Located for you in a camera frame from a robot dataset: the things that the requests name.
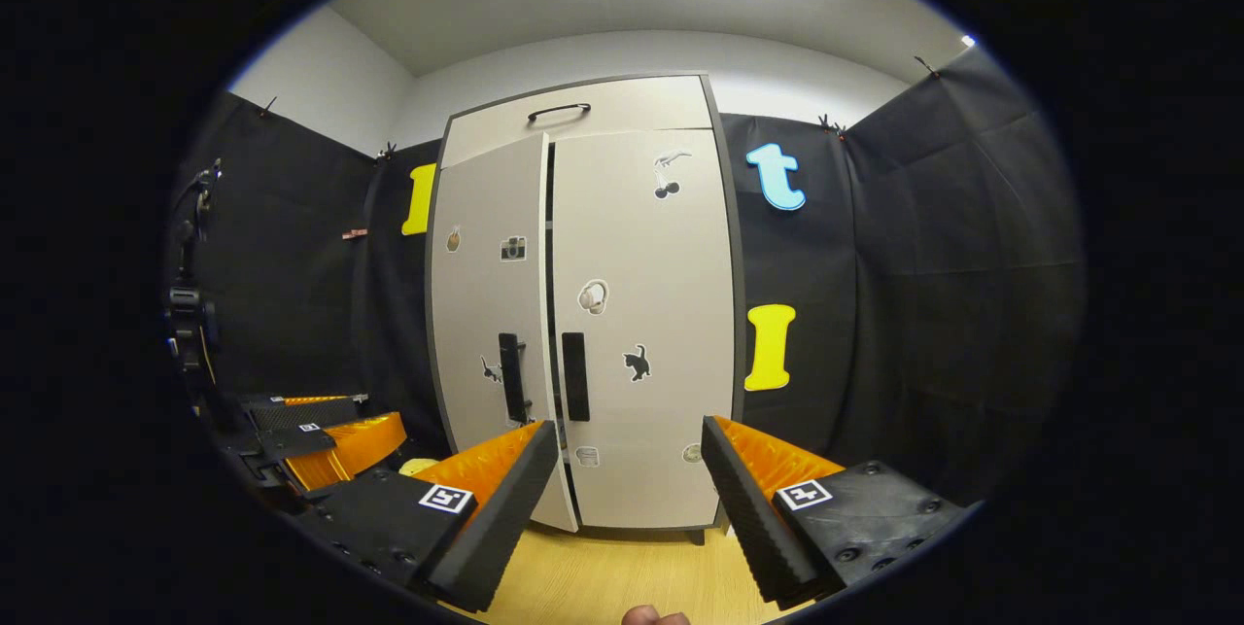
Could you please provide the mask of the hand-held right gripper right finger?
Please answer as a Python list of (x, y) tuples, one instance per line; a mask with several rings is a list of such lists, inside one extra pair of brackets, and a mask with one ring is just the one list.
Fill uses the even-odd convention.
[(841, 466), (708, 415), (702, 457), (765, 603), (838, 603), (902, 571), (982, 510), (876, 459)]

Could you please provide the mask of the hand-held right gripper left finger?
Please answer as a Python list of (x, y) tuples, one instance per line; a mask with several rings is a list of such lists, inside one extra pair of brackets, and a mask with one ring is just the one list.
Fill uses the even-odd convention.
[(532, 422), (413, 477), (366, 471), (330, 488), (294, 523), (374, 579), (485, 611), (559, 464), (554, 426)]

